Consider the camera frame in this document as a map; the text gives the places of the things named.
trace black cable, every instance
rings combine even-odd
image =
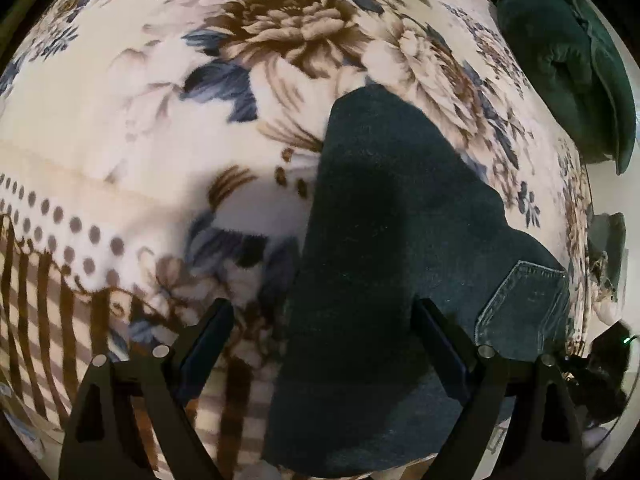
[[[629,340],[628,344],[631,344],[633,342],[633,340],[636,339],[636,338],[638,338],[638,335],[632,336],[631,339]],[[631,397],[633,397],[634,391],[636,390],[636,386],[638,386],[638,379],[639,378],[640,378],[640,365],[638,366],[638,370],[636,371],[636,378],[634,379],[633,386],[631,386],[631,391],[629,392],[629,396],[626,398],[625,407],[623,408],[622,413],[616,419],[616,421],[613,423],[613,426],[611,427],[611,429],[609,431],[607,431],[607,434],[602,438],[601,441],[599,441],[599,443],[596,444],[596,446],[593,449],[590,450],[590,452],[587,453],[585,458],[590,457],[593,454],[593,452],[596,451],[602,445],[602,443],[609,438],[609,435],[611,434],[611,432],[616,429],[616,426],[620,422],[620,419],[622,418],[622,415],[625,414],[626,409],[629,406],[629,402],[631,402]]]
[[[593,191],[591,190],[591,178],[589,177],[589,168],[587,165],[582,162],[580,158],[580,163],[584,167],[584,173],[587,175],[587,186],[589,186],[589,198],[591,198],[591,209],[593,210]]]

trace dark clothing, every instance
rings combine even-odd
[[[509,47],[585,162],[631,160],[636,109],[618,50],[586,0],[494,0]]]
[[[335,478],[437,452],[462,409],[410,332],[414,298],[533,360],[564,339],[567,295],[558,261],[508,227],[420,110],[381,86],[348,94],[324,141],[265,459]]]

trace bedspread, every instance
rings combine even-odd
[[[187,412],[226,478],[259,460],[330,109],[372,83],[420,108],[509,225],[568,269],[579,349],[586,174],[492,12],[488,0],[56,0],[0,76],[0,399],[32,452],[62,441],[92,356],[170,344],[224,296],[236,326]]]

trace denim jeans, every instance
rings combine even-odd
[[[507,357],[564,337],[558,261],[507,225],[500,196],[420,110],[368,86],[329,121],[268,462],[336,478],[440,449],[462,409],[411,333],[416,296]]]

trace green pillow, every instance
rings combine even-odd
[[[498,26],[584,162],[628,167],[636,137],[631,85],[607,29],[586,0],[494,0]]]

